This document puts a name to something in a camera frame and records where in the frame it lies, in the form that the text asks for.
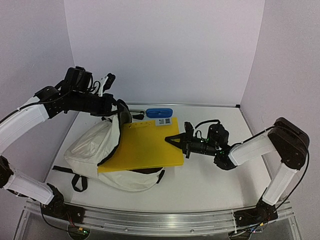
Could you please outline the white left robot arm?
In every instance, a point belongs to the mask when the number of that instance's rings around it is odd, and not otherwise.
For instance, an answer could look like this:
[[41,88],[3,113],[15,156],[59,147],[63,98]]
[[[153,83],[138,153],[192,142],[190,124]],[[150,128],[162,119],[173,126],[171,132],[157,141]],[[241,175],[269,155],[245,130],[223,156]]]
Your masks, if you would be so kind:
[[[49,86],[38,91],[12,115],[0,121],[0,151],[3,153],[12,143],[35,126],[52,119],[61,112],[78,111],[96,117],[111,117],[112,131],[120,137],[120,114],[126,107],[113,95],[102,95],[69,90],[63,92]],[[67,213],[67,206],[59,190],[49,184],[25,175],[0,157],[0,187],[18,196],[27,197],[47,205],[57,218]]]

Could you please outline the yellow paper folder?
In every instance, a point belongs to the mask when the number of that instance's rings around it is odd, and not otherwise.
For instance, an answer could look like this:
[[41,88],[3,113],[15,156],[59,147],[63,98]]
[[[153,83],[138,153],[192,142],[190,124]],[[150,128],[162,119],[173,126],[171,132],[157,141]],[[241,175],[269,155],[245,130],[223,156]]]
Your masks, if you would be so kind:
[[124,124],[115,154],[98,172],[182,166],[182,150],[165,141],[165,137],[179,133],[176,117]]

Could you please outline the cream white backpack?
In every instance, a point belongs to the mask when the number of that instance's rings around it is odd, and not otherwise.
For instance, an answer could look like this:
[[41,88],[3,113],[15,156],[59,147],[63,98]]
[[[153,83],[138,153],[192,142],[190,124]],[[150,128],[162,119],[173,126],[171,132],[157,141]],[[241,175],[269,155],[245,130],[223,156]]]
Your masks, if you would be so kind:
[[72,174],[71,185],[76,192],[88,188],[88,179],[100,181],[113,188],[127,192],[141,192],[159,184],[163,167],[115,172],[98,172],[98,167],[108,162],[120,146],[121,127],[132,122],[126,103],[119,99],[112,107],[116,113],[105,117],[78,138],[64,153],[69,167],[53,166],[54,171]]

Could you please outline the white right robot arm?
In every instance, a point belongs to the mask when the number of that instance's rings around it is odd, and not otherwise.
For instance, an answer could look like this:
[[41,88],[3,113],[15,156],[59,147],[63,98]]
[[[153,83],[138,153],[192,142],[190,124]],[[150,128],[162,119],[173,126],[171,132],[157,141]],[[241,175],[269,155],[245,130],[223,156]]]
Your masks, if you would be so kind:
[[197,126],[184,123],[184,132],[167,136],[165,141],[182,150],[186,158],[192,153],[213,156],[214,164],[225,171],[233,170],[244,163],[275,152],[281,159],[275,177],[262,194],[259,205],[274,206],[294,175],[310,160],[309,136],[296,125],[278,118],[267,129],[244,140],[229,145],[229,132],[220,120],[207,120],[207,136],[203,137]]

